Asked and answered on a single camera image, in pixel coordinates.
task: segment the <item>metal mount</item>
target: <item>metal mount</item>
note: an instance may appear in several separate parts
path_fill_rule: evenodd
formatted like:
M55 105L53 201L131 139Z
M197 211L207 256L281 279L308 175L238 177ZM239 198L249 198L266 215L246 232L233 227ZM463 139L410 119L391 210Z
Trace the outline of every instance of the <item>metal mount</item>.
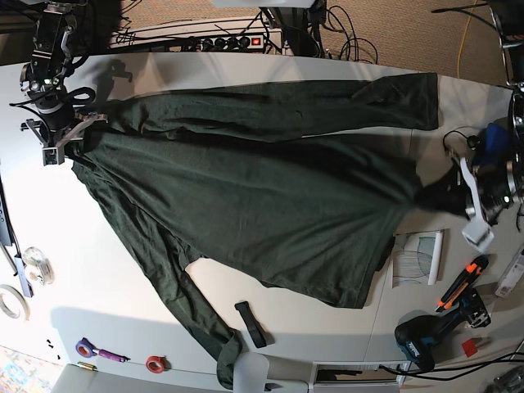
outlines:
M466 239L466 242L468 242L472 247L480 252L484 252L491 241L495 238L495 235L491 231L491 226L486 222L484 215L482 214L481 198L478 194L477 181L470 172L468 162L464 157L460 159L460 169L464 181L471 191L473 208L475 211L475 215L463 228L462 234Z
M25 121L25 123L22 123L20 131L30 129L42 144L44 166L63 164L66 158L66 155L64 154L64 147L68 142L81 141L84 138L82 132L95 121L102 120L107 122L107 115L100 115L97 112L90 112L87 115L81 115L77 113L75 118L80 120L80 122L75 127L73 127L71 131L66 133L58 142L56 142L54 146L49 146L49 143L47 143L42 138L40 129L43 124L41 121L28 119Z

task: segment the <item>cordless drill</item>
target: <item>cordless drill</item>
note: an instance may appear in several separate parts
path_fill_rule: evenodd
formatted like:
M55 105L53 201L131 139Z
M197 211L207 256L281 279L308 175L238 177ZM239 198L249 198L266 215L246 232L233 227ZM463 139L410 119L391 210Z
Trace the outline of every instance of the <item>cordless drill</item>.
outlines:
M435 368L431 350L465 321L472 328L483 328L491 323L484 302L473 288L466 289L459 298L458 307L444 316L422 315L397 326L396 343L408 360L421 371L430 372Z

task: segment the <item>orange box cutter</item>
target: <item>orange box cutter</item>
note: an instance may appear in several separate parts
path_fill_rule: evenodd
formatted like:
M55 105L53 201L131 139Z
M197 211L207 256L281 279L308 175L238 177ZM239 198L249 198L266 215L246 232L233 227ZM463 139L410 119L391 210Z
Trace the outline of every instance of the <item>orange box cutter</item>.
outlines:
M449 309L454 305L455 301L460 297L460 294L472 285L490 263L487 255L479 255L473 260L466 268L458 275L458 277L453 281L451 287L446 291L446 293L439 300L438 307L436 312L440 313L445 309Z

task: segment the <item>white paper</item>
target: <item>white paper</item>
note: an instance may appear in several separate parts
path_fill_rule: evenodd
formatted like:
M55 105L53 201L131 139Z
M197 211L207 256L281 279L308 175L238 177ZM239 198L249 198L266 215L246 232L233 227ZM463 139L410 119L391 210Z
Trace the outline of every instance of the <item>white paper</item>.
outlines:
M438 276L444 231L395 236L391 252L393 287L408 284L433 285Z

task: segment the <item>white table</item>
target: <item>white table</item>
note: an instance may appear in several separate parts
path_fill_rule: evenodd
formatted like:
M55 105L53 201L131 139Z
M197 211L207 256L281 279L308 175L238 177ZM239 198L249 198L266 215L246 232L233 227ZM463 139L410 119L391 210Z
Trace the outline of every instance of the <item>white table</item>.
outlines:
M95 346L126 355L136 363L90 359L102 371L194 387L198 380L199 387L219 388L211 375L215 361L164 307L104 220L97 203L70 171L71 163L42 167L36 137L30 131L19 131L20 123L29 114L7 104L23 99L18 86L20 69L20 65L0 68L4 84L0 92L0 170L11 221L22 249L42 249L56 272L56 281L51 286L35 288L35 297L28 300L29 323L2 322L0 345L56 360L56 349L50 350L45 342L49 337L44 338L56 328L65 349L62 361L82 360L74 345L87 337ZM94 87L99 99L125 99L172 89L307 79L376 79L407 72L412 71L287 56L143 53L93 56L66 84L69 89ZM437 131L374 128L352 133L383 135L382 141L390 141L388 137L394 136L398 152L418 160L423 180L438 179L449 168L441 147L443 134L464 125L482 128L506 116L510 96L502 88L448 77L440 77L439 84L441 127ZM524 240L524 235L514 228L514 215L515 209L504 212L495 227L490 251L497 254L497 260L481 277L481 283L497 281ZM460 234L464 224L465 220L445 214L409 215L399 229L401 232L449 228L440 281L433 287L391 289L391 269L383 269L375 274L364 309L333 309L288 290L267 289L254 278L213 260L199 260L188 271L225 322L241 330L246 346L256 350L233 307L240 300L250 302L258 320L275 339L275 344L259 350L272 360L270 377L307 381L315 360L403 359L393 337L399 320L413 310L431 313L438 297L475 255ZM1 260L0 274L3 283L20 286ZM474 332L489 336L492 342L473 359L491 358L520 342L522 298L522 291L516 291L508 300L497 301L493 323L482 332ZM143 366L149 355L166 355L172 368L180 372L149 373ZM486 375L494 376L497 370L493 367ZM460 386L466 380L453 384ZM477 375L469 378L468 383L472 381L478 385L481 379ZM407 384L416 386L417 382ZM437 389L448 390L449 385L441 383Z

